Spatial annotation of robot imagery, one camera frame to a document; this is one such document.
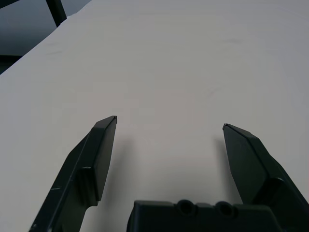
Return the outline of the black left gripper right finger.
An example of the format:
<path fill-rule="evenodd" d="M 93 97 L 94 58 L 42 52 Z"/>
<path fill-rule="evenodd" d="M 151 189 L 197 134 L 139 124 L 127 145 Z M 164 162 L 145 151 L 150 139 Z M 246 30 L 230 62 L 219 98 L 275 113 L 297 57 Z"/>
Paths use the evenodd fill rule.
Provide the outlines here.
<path fill-rule="evenodd" d="M 224 124 L 228 163 L 244 204 L 268 206 L 285 232 L 309 230 L 309 204 L 284 168 L 250 132 Z"/>

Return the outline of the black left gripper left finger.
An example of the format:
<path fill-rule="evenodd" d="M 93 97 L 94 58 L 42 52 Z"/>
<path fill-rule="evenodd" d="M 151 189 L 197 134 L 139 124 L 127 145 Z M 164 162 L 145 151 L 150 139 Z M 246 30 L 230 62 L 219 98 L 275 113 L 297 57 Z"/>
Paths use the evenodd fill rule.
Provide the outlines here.
<path fill-rule="evenodd" d="M 101 201 L 111 162 L 117 117 L 98 121 L 68 154 L 31 232 L 78 232 L 88 208 Z"/>

